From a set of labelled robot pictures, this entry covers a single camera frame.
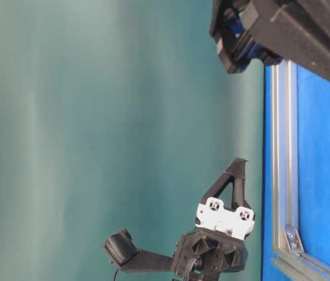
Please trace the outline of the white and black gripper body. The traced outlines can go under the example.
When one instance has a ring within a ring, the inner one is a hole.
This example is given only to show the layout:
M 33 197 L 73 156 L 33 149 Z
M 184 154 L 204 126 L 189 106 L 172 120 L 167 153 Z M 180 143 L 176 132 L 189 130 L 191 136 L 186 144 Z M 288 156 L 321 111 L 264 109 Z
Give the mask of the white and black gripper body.
M 181 236 L 171 271 L 182 280 L 218 280 L 221 273 L 244 270 L 248 251 L 244 240 L 255 225 L 254 212 L 210 197 L 197 208 L 192 231 Z

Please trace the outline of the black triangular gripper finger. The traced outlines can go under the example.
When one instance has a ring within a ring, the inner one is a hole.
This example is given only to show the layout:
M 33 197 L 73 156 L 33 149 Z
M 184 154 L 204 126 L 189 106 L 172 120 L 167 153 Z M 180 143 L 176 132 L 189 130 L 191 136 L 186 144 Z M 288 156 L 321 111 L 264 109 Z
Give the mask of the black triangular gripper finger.
M 228 165 L 222 174 L 217 178 L 213 185 L 207 190 L 201 199 L 205 204 L 210 197 L 219 198 L 228 184 L 232 184 L 232 202 L 230 210 L 236 210 L 238 207 L 249 205 L 245 200 L 245 166 L 247 160 L 235 158 Z

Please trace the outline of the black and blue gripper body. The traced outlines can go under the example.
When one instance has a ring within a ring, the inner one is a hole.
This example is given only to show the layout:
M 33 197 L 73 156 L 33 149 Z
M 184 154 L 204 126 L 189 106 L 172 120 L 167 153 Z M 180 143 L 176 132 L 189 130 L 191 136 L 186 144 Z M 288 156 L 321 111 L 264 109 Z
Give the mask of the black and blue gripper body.
M 245 71 L 250 61 L 259 59 L 265 66 L 279 64 L 282 57 L 253 37 L 248 22 L 258 12 L 253 1 L 213 1 L 209 34 L 215 40 L 216 52 L 229 74 Z

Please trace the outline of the black long gripper finger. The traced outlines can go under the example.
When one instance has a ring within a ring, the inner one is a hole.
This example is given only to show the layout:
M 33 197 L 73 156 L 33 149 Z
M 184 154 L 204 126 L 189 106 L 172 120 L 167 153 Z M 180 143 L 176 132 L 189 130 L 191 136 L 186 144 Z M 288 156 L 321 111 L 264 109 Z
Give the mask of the black long gripper finger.
M 330 82 L 330 1 L 256 1 L 255 38 Z

